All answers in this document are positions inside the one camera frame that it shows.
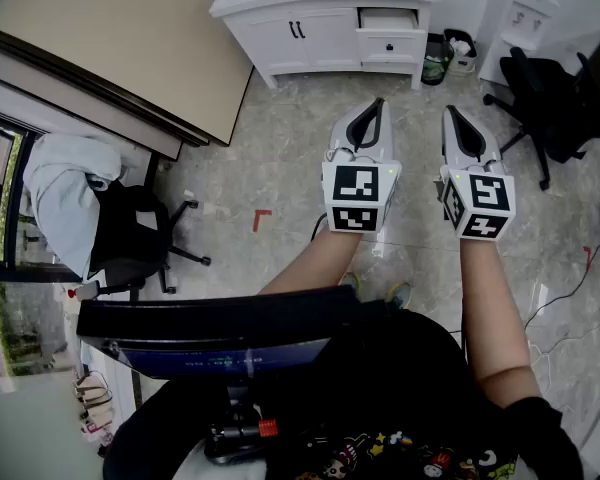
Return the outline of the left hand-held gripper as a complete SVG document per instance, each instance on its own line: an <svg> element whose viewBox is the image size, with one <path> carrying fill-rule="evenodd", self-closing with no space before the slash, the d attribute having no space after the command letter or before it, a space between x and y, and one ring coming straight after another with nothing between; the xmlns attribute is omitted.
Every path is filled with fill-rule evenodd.
<svg viewBox="0 0 600 480"><path fill-rule="evenodd" d="M384 238L401 170L394 158L391 112L385 100L376 98L340 118L322 162L329 229L366 240Z"/></svg>

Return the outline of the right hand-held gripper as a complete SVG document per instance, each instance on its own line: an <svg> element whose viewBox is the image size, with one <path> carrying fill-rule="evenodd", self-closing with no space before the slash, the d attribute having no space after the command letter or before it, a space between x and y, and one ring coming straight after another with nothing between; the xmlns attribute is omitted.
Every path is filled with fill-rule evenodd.
<svg viewBox="0 0 600 480"><path fill-rule="evenodd" d="M516 215L514 178L504 173L493 133L477 117L448 105L436 181L443 217L459 239L498 241Z"/></svg>

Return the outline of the white drawer with black knob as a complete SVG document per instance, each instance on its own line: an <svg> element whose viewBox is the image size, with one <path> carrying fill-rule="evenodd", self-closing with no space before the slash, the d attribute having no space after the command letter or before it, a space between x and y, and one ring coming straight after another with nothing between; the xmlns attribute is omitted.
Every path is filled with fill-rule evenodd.
<svg viewBox="0 0 600 480"><path fill-rule="evenodd" d="M427 31L412 9L361 8L356 30L362 62L417 63L425 56Z"/></svg>

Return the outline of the person's left forearm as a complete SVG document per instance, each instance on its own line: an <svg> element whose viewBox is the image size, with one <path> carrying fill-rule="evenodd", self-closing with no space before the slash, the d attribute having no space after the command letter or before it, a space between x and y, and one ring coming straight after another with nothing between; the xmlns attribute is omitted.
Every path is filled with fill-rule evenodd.
<svg viewBox="0 0 600 480"><path fill-rule="evenodd" d="M336 286L348 271L363 235L322 229L309 245L259 295Z"/></svg>

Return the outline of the person's right forearm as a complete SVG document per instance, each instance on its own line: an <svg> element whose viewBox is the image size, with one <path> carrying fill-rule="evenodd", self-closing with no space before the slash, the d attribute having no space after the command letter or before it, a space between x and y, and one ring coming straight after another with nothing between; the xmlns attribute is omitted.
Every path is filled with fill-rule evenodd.
<svg viewBox="0 0 600 480"><path fill-rule="evenodd" d="M462 239L460 261L464 335L477 385L501 408L539 398L524 326L496 244Z"/></svg>

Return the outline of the white trash bin black liner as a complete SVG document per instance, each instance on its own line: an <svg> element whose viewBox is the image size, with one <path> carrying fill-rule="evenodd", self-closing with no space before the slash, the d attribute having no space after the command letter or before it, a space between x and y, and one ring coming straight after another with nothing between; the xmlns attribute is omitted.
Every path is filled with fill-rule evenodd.
<svg viewBox="0 0 600 480"><path fill-rule="evenodd" d="M444 38L453 50L448 71L457 76L467 76L475 71L477 50L473 38L465 31L445 29Z"/></svg>

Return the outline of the white wooden cabinet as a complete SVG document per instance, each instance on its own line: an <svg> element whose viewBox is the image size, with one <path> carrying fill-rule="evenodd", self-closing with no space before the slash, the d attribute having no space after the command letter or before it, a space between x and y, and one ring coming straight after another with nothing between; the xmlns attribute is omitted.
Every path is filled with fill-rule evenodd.
<svg viewBox="0 0 600 480"><path fill-rule="evenodd" d="M282 74L373 72L408 75L419 89L424 59L417 63L368 63L360 58L356 30L361 8L399 8L417 12L429 32L438 0L215 0L210 8L234 35L263 80L276 88ZM291 34L294 24L297 39ZM296 28L301 23L305 39Z"/></svg>

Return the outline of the white water dispenser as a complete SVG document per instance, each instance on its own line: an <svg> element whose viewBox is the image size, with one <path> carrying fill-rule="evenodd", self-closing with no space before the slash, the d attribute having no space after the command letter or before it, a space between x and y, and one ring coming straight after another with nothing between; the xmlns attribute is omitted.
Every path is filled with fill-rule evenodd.
<svg viewBox="0 0 600 480"><path fill-rule="evenodd" d="M504 85L500 59L513 47L536 55L558 9L558 0L488 0L476 36L478 77Z"/></svg>

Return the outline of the person's left shoe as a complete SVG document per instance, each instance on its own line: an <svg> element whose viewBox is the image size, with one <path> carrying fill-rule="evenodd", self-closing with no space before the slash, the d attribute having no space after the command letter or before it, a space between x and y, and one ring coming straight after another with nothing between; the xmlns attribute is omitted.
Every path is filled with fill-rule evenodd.
<svg viewBox="0 0 600 480"><path fill-rule="evenodd" d="M356 298L360 299L361 295L361 281L359 277L353 272L346 272L339 282L340 286L348 286L350 287Z"/></svg>

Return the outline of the person's shoe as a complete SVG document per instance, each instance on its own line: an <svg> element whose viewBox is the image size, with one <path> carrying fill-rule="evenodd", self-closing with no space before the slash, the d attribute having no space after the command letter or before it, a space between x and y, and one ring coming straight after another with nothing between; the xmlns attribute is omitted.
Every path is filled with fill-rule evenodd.
<svg viewBox="0 0 600 480"><path fill-rule="evenodd" d="M412 296L412 287L408 282L400 282L394 285L386 298L386 302L399 310L406 310Z"/></svg>
<svg viewBox="0 0 600 480"><path fill-rule="evenodd" d="M348 286L350 287L356 298L360 299L361 295L361 281L359 277L353 272L346 272L339 282L340 286Z"/></svg>

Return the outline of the person's right shoe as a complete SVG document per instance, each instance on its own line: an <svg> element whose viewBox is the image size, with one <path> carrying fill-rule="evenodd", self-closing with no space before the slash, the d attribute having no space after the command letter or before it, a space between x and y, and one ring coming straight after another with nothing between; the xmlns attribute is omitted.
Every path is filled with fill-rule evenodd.
<svg viewBox="0 0 600 480"><path fill-rule="evenodd" d="M408 282L400 282L394 285L386 298L386 302L399 310L406 310L412 296L412 287Z"/></svg>

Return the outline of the black monitor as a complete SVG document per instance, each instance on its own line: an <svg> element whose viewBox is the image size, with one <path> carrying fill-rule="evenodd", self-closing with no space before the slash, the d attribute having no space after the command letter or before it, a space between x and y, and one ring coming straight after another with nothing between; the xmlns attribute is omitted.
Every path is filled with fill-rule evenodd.
<svg viewBox="0 0 600 480"><path fill-rule="evenodd" d="M86 300L77 335L154 379L253 376L304 367L332 338L387 315L384 302L363 303L349 286L219 299Z"/></svg>

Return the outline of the black office chair with cloth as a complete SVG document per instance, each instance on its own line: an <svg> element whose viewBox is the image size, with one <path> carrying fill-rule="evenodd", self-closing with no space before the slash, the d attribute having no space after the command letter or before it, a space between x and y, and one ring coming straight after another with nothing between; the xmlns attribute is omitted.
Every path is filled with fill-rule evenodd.
<svg viewBox="0 0 600 480"><path fill-rule="evenodd" d="M77 300L138 290L153 275L159 276L162 292L173 295L176 288L166 281L171 253L204 266L211 264L210 257L196 256L174 245L176 224L186 210L198 207L198 201L185 200L170 214L150 188L125 186L119 181L96 197L100 214L89 274L102 272L106 285L97 280L83 284L70 292Z"/></svg>

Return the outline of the beige wooden table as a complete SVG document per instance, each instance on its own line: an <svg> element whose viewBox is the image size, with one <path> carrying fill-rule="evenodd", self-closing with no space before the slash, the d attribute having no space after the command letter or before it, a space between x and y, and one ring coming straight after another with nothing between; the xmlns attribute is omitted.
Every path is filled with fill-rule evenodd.
<svg viewBox="0 0 600 480"><path fill-rule="evenodd" d="M0 84L174 159L231 142L252 64L213 0L0 0Z"/></svg>

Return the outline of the person's black printed shirt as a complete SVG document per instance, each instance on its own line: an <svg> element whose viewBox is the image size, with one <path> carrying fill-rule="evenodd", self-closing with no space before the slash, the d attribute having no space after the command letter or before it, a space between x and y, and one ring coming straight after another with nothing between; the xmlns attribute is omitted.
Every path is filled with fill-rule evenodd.
<svg viewBox="0 0 600 480"><path fill-rule="evenodd" d="M544 399L501 408L456 341L404 311L332 339L261 399L281 439L266 480L583 480L562 416Z"/></svg>

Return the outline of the light blue cloth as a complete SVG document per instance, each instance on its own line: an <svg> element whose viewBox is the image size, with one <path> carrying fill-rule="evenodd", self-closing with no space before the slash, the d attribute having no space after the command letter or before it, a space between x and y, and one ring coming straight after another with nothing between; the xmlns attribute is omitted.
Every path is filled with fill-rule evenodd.
<svg viewBox="0 0 600 480"><path fill-rule="evenodd" d="M86 137L48 133L31 149L23 181L37 226L52 252L82 279L89 276L100 214L90 183L105 190L121 170L116 149Z"/></svg>

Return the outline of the stack of books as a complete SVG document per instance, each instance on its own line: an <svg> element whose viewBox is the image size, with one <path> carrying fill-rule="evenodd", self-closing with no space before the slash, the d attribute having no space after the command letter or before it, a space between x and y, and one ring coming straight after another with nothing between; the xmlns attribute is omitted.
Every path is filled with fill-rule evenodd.
<svg viewBox="0 0 600 480"><path fill-rule="evenodd" d="M74 395L81 405L80 430L90 443L108 447L113 438L112 392L99 373L87 372L74 382Z"/></svg>

